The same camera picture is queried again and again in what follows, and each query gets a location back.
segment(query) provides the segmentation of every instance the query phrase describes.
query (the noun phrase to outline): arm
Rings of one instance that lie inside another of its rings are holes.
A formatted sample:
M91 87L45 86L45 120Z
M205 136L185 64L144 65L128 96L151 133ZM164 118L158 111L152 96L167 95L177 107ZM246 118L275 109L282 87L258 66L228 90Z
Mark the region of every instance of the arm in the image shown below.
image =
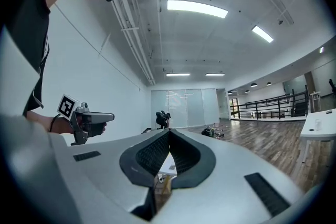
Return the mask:
M27 111L27 120L41 124L43 128L46 130L46 132L49 132L50 125L51 125L53 118L54 117L42 116L33 111ZM52 126L53 126L52 127L53 133L57 133L57 134L62 134L62 133L73 134L74 133L70 124L62 118L56 119Z

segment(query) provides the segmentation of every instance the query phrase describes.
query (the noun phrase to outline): black grille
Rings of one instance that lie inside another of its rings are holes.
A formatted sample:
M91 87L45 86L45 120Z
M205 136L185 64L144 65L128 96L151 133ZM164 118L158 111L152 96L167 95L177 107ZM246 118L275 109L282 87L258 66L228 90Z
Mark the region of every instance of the black grille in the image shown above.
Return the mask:
M177 135L170 135L170 151L174 158L177 174L188 171L201 158L200 151Z
M100 153L98 151L90 151L90 152L74 155L74 159L76 160L76 162L79 162L79 161L83 161L85 159L97 157L99 155L100 155Z
M290 204L259 173L244 177L272 217L290 207Z
M169 153L169 139L167 132L153 143L139 150L136 155L136 161L147 172L154 177L159 172L164 160Z

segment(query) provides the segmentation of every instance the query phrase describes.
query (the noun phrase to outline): balcony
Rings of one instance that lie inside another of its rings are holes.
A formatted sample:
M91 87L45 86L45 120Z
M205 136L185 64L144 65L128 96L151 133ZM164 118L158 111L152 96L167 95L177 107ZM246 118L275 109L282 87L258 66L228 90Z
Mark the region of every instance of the balcony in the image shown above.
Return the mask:
M284 94L245 104L230 105L232 120L304 120L309 110L308 91Z

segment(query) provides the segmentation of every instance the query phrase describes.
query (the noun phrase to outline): black sleeve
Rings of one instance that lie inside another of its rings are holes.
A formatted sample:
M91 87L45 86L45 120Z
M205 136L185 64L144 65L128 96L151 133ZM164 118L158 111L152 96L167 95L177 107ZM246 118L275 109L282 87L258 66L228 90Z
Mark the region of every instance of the black sleeve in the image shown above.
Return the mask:
M17 47L31 66L40 73L40 79L34 89L34 96L40 102L46 58L43 62L42 59L49 25L49 13L46 0L18 0L15 14L10 21L6 22L6 27ZM37 107L39 105L31 95L26 110Z

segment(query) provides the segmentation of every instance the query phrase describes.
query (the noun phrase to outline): white wall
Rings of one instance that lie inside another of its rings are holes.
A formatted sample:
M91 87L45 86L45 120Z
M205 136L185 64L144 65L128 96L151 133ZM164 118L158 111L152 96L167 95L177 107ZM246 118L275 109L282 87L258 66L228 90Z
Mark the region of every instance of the white wall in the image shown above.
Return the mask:
M238 102L239 104L244 104L247 102L254 102L284 95L285 91L283 88L284 87L282 86L282 83L272 84L262 89L250 92L249 94L243 95L241 98L238 98Z
M321 96L325 96L332 93L329 79L332 79L333 83L336 83L336 60L332 60L325 65L312 70L316 91L320 91Z
M307 72L313 71L314 69L319 68L335 59L336 59L336 37L332 38L326 44L324 44L324 52L322 54L319 53L319 50L315 50L314 52L304 56L300 60L293 62L292 64L276 72L270 73L265 77L253 81L258 84L258 87L250 88L251 84L250 81L248 84L239 87L238 92L243 94L245 90L250 89L252 93L256 90L259 90L260 86L265 87L268 81L272 82L273 84L289 81ZM227 89L230 90L234 89L230 87L229 82L227 82Z
M91 111L115 114L104 134L88 143L137 135L150 127L150 91L109 3L59 0L51 8L49 44L42 90L45 108L36 112L56 115L65 93L87 102ZM73 142L73 135L64 137L68 144Z

